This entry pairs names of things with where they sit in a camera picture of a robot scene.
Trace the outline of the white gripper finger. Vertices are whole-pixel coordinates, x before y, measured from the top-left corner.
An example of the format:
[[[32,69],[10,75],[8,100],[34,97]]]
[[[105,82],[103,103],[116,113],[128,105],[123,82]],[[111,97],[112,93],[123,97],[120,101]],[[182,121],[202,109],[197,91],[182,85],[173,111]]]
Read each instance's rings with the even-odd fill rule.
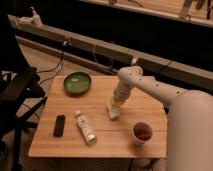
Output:
[[[116,112],[119,112],[119,110],[120,110],[120,105],[119,105],[119,104],[114,104],[114,105],[113,105],[113,110],[116,111]]]
[[[107,110],[107,111],[111,111],[111,110],[112,110],[112,107],[113,107],[113,105],[112,105],[112,102],[111,102],[111,101],[106,103],[106,110]]]

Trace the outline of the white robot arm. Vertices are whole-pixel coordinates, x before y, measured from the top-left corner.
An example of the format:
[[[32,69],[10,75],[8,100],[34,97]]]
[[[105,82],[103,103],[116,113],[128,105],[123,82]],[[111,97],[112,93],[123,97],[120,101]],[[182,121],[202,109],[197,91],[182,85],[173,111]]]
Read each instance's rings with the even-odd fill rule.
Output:
[[[166,171],[213,171],[213,96],[143,76],[139,66],[123,67],[119,82],[106,105],[111,120],[120,115],[136,87],[168,109]]]

